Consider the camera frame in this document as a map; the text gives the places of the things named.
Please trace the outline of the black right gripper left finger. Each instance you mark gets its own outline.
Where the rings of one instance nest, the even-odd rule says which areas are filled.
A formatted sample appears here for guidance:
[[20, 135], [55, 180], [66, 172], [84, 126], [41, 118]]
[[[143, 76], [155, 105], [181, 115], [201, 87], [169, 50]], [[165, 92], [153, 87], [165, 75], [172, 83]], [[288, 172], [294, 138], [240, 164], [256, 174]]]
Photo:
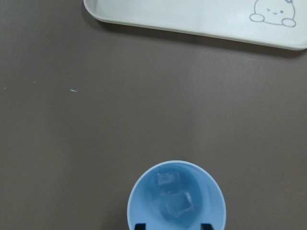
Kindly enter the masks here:
[[146, 224], [145, 223], [137, 223], [137, 224], [135, 224], [134, 230], [146, 230]]

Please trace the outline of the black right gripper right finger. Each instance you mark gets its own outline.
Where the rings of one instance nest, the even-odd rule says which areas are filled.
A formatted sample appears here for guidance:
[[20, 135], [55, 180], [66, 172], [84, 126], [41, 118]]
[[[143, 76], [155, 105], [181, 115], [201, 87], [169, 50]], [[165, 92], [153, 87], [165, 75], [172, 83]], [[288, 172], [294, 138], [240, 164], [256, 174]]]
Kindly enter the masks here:
[[201, 230], [213, 230], [213, 227], [210, 223], [202, 223]]

